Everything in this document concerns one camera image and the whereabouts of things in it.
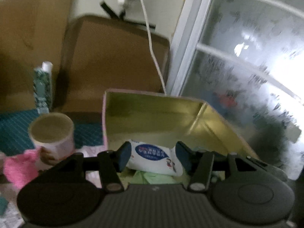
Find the green white milk carton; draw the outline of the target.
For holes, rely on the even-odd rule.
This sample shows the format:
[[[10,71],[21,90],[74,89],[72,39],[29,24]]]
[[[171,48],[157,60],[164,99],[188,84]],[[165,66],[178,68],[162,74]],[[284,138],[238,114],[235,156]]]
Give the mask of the green white milk carton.
[[[40,67],[34,69],[33,95],[35,106],[39,115],[51,111],[53,104],[52,84],[53,64],[49,61],[42,62]]]

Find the light green cloth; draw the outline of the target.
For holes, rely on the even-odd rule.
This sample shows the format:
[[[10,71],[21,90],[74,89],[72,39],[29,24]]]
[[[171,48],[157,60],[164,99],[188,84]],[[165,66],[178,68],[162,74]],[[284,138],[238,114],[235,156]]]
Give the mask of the light green cloth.
[[[117,174],[124,187],[129,184],[183,184],[187,186],[190,178],[186,175],[181,177],[169,176],[165,174],[157,174],[138,170],[126,169],[122,173]]]

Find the pink macaron biscuit tin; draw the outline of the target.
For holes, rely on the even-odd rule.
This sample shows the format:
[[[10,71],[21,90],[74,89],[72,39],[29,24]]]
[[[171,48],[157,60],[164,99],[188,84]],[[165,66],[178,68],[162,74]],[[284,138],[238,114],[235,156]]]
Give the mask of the pink macaron biscuit tin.
[[[191,149],[258,157],[233,126],[203,100],[109,89],[103,97],[102,122],[104,145],[110,150],[130,139],[168,148],[182,141]]]

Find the chevron patterned tablecloth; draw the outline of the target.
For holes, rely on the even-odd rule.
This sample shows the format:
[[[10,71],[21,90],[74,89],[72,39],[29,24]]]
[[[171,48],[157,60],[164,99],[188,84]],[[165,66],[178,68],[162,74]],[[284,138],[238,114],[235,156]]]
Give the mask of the chevron patterned tablecloth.
[[[104,146],[83,146],[76,152],[83,153],[84,157],[95,157],[105,150]],[[1,175],[1,227],[21,227],[24,223],[17,209],[17,194],[19,190]]]

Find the pink fluffy cloth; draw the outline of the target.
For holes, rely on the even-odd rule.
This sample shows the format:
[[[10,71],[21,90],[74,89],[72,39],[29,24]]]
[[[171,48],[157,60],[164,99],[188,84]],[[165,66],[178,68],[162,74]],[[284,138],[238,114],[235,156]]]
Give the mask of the pink fluffy cloth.
[[[22,189],[38,175],[36,162],[39,152],[36,149],[25,150],[24,153],[6,157],[3,173],[16,189]]]

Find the large brown cardboard sheet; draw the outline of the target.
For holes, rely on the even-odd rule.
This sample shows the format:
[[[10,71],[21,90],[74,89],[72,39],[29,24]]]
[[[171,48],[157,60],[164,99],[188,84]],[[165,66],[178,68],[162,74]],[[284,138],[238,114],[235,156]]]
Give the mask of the large brown cardboard sheet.
[[[35,108],[33,70],[60,69],[62,42],[73,0],[1,0],[1,112]]]

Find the round nut can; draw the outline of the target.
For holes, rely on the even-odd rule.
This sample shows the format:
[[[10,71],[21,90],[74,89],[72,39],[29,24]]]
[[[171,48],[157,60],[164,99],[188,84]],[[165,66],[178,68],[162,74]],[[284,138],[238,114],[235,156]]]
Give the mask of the round nut can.
[[[40,160],[49,166],[65,160],[75,152],[74,123],[65,114],[42,114],[28,128],[29,137],[39,151]]]

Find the teal quilted mat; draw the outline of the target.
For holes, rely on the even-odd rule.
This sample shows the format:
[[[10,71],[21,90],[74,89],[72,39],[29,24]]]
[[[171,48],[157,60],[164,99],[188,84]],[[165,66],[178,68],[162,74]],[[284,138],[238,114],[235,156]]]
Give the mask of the teal quilted mat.
[[[96,112],[65,113],[74,123],[74,141],[77,149],[82,146],[103,145],[101,114]],[[13,156],[33,149],[34,145],[28,135],[32,121],[38,118],[37,110],[1,113],[1,152]]]

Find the white frosted glass door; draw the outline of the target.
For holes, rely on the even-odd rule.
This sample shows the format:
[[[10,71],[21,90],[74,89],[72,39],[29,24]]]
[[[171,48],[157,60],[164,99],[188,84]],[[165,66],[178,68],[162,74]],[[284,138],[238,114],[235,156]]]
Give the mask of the white frosted glass door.
[[[303,0],[185,0],[167,92],[207,101],[265,162],[303,172]]]

